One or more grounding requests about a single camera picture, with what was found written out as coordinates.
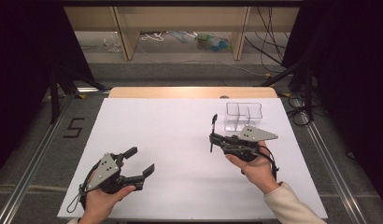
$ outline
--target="floor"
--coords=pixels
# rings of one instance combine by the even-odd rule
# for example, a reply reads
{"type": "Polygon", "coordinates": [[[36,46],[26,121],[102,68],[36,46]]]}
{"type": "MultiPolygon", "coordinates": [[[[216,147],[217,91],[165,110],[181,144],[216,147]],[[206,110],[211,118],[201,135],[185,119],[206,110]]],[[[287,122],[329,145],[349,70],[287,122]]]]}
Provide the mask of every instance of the floor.
{"type": "MultiPolygon", "coordinates": [[[[212,35],[229,38],[226,33],[212,35]]],[[[265,33],[247,34],[248,40],[261,48],[263,42],[258,36],[264,38],[265,33]]],[[[124,61],[123,54],[111,48],[111,33],[77,32],[77,37],[95,79],[107,86],[258,86],[284,69],[269,57],[261,56],[247,41],[241,60],[235,61],[227,49],[212,51],[199,47],[195,39],[185,33],[163,32],[153,37],[156,40],[149,37],[141,39],[133,59],[124,61]]],[[[275,34],[275,37],[278,45],[286,47],[286,34],[275,34]]],[[[272,45],[264,44],[264,51],[280,61],[277,49],[272,45]]],[[[273,88],[277,93],[289,93],[287,85],[290,79],[282,79],[273,88]]],[[[89,87],[80,82],[77,85],[89,87]]],[[[286,111],[294,110],[303,103],[298,96],[303,98],[303,93],[291,98],[281,97],[286,111]]],[[[43,148],[43,157],[35,162],[36,169],[29,178],[30,183],[20,203],[13,208],[16,213],[9,218],[11,223],[66,223],[57,218],[57,213],[106,97],[102,93],[64,96],[61,98],[61,119],[55,127],[50,126],[50,95],[44,97],[30,132],[0,172],[1,211],[14,189],[20,185],[30,161],[35,160],[35,153],[43,148]],[[82,128],[79,133],[68,129],[71,122],[82,128]],[[48,139],[46,134],[50,131],[52,138],[42,141],[48,139]]],[[[348,148],[332,124],[330,115],[320,104],[316,92],[313,104],[316,107],[313,110],[314,121],[310,125],[300,125],[305,122],[305,116],[301,113],[290,113],[290,123],[327,210],[329,218],[326,221],[334,224],[383,224],[383,202],[363,169],[351,158],[352,155],[347,154],[348,148]],[[352,200],[356,202],[354,205],[346,204],[352,200]],[[355,210],[352,209],[355,208],[359,209],[357,214],[353,214],[355,210]]],[[[108,220],[106,223],[123,222],[108,220]]],[[[268,220],[264,223],[278,222],[268,220]]]]}

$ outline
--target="table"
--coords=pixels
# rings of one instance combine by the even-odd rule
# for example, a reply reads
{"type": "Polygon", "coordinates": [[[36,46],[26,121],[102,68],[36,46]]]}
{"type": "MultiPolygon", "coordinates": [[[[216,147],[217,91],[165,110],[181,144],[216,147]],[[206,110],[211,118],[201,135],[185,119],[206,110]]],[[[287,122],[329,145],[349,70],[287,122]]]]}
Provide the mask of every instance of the table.
{"type": "Polygon", "coordinates": [[[217,133],[226,134],[223,117],[227,102],[262,104],[263,118],[258,127],[279,136],[266,142],[280,168],[278,180],[290,183],[303,202],[326,218],[275,92],[271,88],[228,87],[113,89],[103,102],[58,217],[81,216],[80,205],[72,214],[66,212],[66,207],[77,195],[78,184],[105,152],[138,147],[138,153],[125,162],[121,173],[140,175],[152,163],[156,171],[142,191],[115,206],[111,218],[182,222],[275,218],[263,202],[262,193],[224,158],[218,147],[209,153],[208,136],[215,113],[217,133]],[[219,99],[223,94],[231,98],[219,99]]]}

